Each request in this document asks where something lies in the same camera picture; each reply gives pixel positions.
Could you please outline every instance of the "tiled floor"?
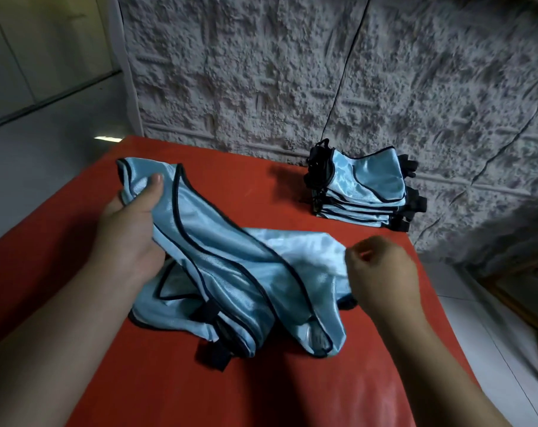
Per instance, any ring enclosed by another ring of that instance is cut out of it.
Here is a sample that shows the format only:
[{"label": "tiled floor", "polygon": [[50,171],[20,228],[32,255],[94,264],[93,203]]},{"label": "tiled floor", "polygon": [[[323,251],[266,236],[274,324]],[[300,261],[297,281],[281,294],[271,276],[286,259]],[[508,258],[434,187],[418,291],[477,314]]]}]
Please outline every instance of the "tiled floor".
[{"label": "tiled floor", "polygon": [[538,427],[534,330],[464,270],[441,263],[424,267],[486,395],[514,427]]},{"label": "tiled floor", "polygon": [[122,75],[0,127],[0,237],[130,133]]},{"label": "tiled floor", "polygon": [[[0,128],[0,237],[113,143],[130,133],[122,77],[114,76]],[[425,264],[482,389],[515,427],[538,427],[533,331],[445,264]]]}]

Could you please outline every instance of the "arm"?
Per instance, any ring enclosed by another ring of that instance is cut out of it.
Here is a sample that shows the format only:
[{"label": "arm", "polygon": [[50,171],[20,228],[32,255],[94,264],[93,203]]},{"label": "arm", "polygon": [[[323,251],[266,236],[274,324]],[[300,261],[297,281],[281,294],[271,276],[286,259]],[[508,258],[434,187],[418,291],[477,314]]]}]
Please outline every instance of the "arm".
[{"label": "arm", "polygon": [[417,426],[509,427],[427,322],[417,269],[383,237],[346,250],[352,294],[371,317],[406,390]]},{"label": "arm", "polygon": [[87,264],[0,343],[0,426],[66,423],[140,288],[164,263],[151,216],[162,192],[154,175],[127,207],[115,198]]}]

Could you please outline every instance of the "red tabletop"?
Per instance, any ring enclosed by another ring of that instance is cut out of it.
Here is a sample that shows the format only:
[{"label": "red tabletop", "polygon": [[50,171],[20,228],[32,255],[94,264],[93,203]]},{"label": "red tabletop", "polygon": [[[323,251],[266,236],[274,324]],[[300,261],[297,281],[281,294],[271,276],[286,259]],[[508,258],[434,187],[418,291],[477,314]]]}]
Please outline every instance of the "red tabletop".
[{"label": "red tabletop", "polygon": [[[312,216],[306,168],[128,137],[0,239],[0,338],[81,267],[105,204],[121,188],[115,160],[183,163],[194,188],[242,227],[328,232],[345,245],[381,234],[405,247],[419,270],[422,304],[444,344],[472,371],[405,233]],[[411,426],[401,380],[370,319],[341,312],[348,335],[328,359],[303,353],[274,331],[252,359],[224,373],[195,361],[200,340],[143,330],[125,320],[70,426]]]}]

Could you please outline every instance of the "textured stone wall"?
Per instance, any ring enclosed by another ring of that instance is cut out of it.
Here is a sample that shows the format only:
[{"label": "textured stone wall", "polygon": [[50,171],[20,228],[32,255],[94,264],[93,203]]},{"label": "textured stone wall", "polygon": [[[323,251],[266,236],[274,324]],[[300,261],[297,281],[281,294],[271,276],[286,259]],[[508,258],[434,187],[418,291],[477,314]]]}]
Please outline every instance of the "textured stone wall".
[{"label": "textured stone wall", "polygon": [[147,136],[291,163],[322,137],[393,144],[429,198],[418,251],[486,264],[535,245],[538,4],[119,1]]}]

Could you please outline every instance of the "blue vest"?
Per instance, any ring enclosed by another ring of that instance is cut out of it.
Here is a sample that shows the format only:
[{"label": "blue vest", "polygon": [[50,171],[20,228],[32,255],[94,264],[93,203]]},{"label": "blue vest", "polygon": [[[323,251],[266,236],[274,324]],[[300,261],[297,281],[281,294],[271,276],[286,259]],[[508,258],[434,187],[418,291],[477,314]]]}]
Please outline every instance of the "blue vest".
[{"label": "blue vest", "polygon": [[313,212],[327,219],[407,232],[416,212],[427,211],[427,199],[406,186],[417,162],[387,147],[353,159],[328,146],[310,150],[305,184],[313,192]]},{"label": "blue vest", "polygon": [[215,342],[209,363],[221,370],[231,356],[254,356],[276,321],[315,357],[340,351],[338,309],[356,305],[344,246],[326,233],[240,228],[192,188],[181,164],[117,165],[125,204],[153,173],[164,176],[153,238],[170,259],[139,293],[133,322]]}]

